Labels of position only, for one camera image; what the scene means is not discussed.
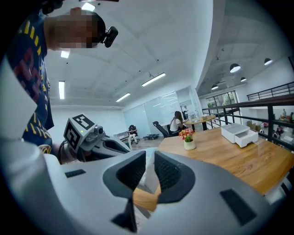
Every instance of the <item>fluorescent light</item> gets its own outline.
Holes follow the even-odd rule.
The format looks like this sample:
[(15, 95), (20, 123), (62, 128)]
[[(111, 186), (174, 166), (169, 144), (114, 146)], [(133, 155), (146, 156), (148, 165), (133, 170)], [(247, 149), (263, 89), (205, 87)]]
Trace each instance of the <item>fluorescent light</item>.
[(125, 94), (123, 97), (119, 98), (116, 102), (120, 102), (122, 99), (124, 99), (125, 97), (128, 97), (130, 95), (130, 93)]
[(174, 93), (175, 93), (175, 92), (173, 92), (173, 93), (168, 93), (168, 94), (162, 95), (161, 97), (163, 98), (163, 97), (166, 97), (166, 96), (172, 95), (172, 94), (174, 94)]
[(94, 11), (94, 9), (95, 7), (87, 2), (82, 6), (82, 10)]
[(58, 89), (59, 89), (59, 98), (61, 100), (64, 99), (64, 81), (59, 81), (58, 82)]
[(69, 51), (62, 51), (60, 56), (63, 57), (63, 58), (68, 58)]
[(142, 84), (142, 86), (147, 86), (147, 85), (150, 84), (151, 82), (154, 82), (154, 81), (156, 81), (157, 79), (160, 79), (160, 78), (162, 78), (162, 77), (164, 77), (164, 76), (165, 76), (165, 73), (162, 73), (162, 74), (160, 74), (160, 75), (158, 75), (158, 76), (152, 78), (152, 79), (149, 80), (148, 82)]

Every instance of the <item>black rectangular label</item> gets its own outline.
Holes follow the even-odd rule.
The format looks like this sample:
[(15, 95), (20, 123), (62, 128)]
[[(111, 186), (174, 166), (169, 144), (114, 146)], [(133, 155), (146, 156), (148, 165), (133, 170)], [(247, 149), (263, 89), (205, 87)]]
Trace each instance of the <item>black rectangular label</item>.
[(229, 208), (243, 226), (256, 217), (256, 214), (247, 203), (232, 189), (220, 192)]
[(84, 173), (86, 173), (86, 171), (84, 171), (83, 169), (80, 169), (80, 170), (66, 172), (65, 175), (66, 177), (70, 178), (70, 177), (77, 176)]
[(76, 121), (77, 124), (79, 124), (82, 128), (86, 130), (89, 130), (92, 126), (94, 126), (94, 123), (87, 117), (85, 117), (83, 114), (73, 117), (73, 120)]

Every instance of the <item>white storage box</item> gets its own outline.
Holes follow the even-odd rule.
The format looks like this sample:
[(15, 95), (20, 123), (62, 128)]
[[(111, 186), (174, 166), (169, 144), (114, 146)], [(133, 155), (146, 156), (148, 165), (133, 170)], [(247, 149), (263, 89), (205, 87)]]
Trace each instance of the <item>white storage box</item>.
[(235, 142), (241, 147), (245, 147), (247, 144), (258, 141), (258, 132), (252, 130), (246, 130), (242, 133), (235, 135)]
[(232, 144), (235, 143), (235, 135), (249, 130), (250, 127), (238, 123), (232, 123), (221, 127), (221, 134)]

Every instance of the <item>metal railing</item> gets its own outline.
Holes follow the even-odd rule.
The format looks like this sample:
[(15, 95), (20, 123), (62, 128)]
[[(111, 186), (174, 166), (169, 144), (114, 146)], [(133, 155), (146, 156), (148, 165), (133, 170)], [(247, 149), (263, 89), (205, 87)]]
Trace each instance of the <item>metal railing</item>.
[(294, 94), (294, 82), (276, 86), (270, 89), (262, 90), (256, 93), (247, 95), (248, 101), (256, 101), (260, 99), (277, 97), (282, 95)]
[[(213, 124), (216, 124), (217, 126), (221, 126), (221, 122), (225, 122), (226, 125), (230, 124), (230, 122), (228, 122), (228, 117), (232, 117), (233, 123), (235, 123), (235, 118), (237, 118), (237, 117), (249, 119), (249, 120), (255, 120), (255, 121), (259, 121), (259, 122), (263, 122), (263, 123), (268, 123), (268, 134), (264, 134), (264, 133), (260, 133), (260, 132), (258, 134), (264, 138), (267, 138), (268, 141), (272, 141), (276, 144), (283, 145), (284, 147), (290, 149), (291, 151), (294, 151), (294, 145), (273, 137), (274, 124), (294, 129), (294, 123), (288, 123), (288, 122), (284, 122), (284, 121), (280, 121), (280, 120), (275, 120), (275, 116), (273, 113), (273, 106), (292, 106), (293, 104), (294, 104), (294, 95), (283, 95), (283, 96), (278, 96), (278, 97), (273, 97), (273, 98), (261, 99), (261, 100), (257, 100), (257, 101), (249, 101), (249, 102), (242, 102), (242, 103), (230, 104), (230, 105), (225, 105), (225, 106), (204, 108), (204, 109), (202, 109), (202, 111), (204, 114), (216, 115), (218, 117), (218, 119), (215, 118), (215, 120), (220, 121), (220, 124), (212, 123), (212, 120), (209, 121), (211, 123), (207, 123), (208, 125), (211, 126), (211, 128), (213, 128)], [(234, 112), (239, 111), (240, 108), (263, 107), (263, 106), (267, 107), (268, 119), (256, 118), (256, 117), (246, 117), (246, 116), (233, 114)], [(217, 113), (211, 113), (211, 110), (217, 110)]]

